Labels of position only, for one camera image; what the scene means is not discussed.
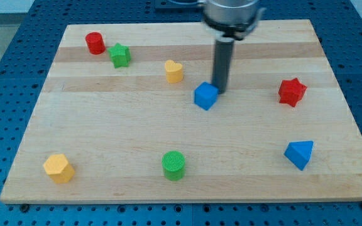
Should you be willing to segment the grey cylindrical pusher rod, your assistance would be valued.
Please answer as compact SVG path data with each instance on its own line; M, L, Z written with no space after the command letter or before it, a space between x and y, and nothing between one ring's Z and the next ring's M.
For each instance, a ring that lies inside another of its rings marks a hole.
M211 84L218 89L218 94L225 93L227 88L233 47L232 38L220 37L215 41Z

